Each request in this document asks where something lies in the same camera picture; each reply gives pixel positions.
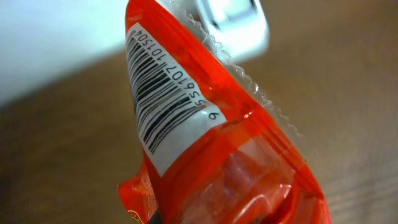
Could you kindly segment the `red snack packet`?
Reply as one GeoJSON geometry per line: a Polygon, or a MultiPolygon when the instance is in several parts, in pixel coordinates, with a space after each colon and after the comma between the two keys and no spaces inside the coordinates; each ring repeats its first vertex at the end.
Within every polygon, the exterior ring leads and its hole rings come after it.
{"type": "Polygon", "coordinates": [[[118,185],[136,223],[330,223],[297,130],[186,1],[129,0],[126,59],[143,162],[118,185]]]}

